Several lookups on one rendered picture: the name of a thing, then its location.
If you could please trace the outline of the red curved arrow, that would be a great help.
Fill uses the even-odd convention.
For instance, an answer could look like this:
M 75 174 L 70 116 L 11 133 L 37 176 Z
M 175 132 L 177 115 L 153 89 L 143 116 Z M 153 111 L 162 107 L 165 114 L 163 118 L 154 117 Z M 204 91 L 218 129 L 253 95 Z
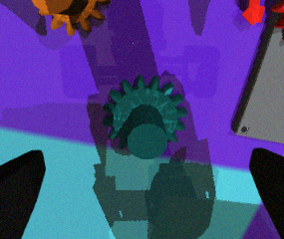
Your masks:
M 260 0 L 249 0 L 248 9 L 241 13 L 241 16 L 244 17 L 250 25 L 256 23 L 261 23 L 262 13 L 265 11 L 265 7 L 260 7 Z

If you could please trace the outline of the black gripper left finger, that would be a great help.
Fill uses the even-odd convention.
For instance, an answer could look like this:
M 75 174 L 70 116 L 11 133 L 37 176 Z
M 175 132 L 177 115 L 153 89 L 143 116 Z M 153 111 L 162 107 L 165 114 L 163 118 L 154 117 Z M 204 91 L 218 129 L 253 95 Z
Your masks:
M 0 239 L 22 239 L 46 174 L 45 154 L 30 150 L 0 166 Z

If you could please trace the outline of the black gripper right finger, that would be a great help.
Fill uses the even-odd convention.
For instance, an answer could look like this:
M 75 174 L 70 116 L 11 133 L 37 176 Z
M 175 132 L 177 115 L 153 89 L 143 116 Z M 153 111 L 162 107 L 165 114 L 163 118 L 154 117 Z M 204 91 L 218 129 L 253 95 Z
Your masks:
M 280 238 L 284 239 L 284 156 L 265 147 L 254 147 L 249 168 L 258 195 Z

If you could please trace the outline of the teal gear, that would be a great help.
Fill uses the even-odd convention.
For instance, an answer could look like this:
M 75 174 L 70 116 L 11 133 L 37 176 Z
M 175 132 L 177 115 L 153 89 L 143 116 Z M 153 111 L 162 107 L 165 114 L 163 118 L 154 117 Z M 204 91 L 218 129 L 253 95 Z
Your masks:
M 170 96 L 173 84 L 158 87 L 157 76 L 144 84 L 141 75 L 131 87 L 123 80 L 123 92 L 111 89 L 110 95 L 117 103 L 106 103 L 103 109 L 111 113 L 103 120 L 106 126 L 114 126 L 110 139 L 120 138 L 121 148 L 128 147 L 132 155 L 140 159 L 154 159 L 166 148 L 166 140 L 177 142 L 174 130 L 184 130 L 180 117 L 186 110 L 181 103 L 181 93 Z

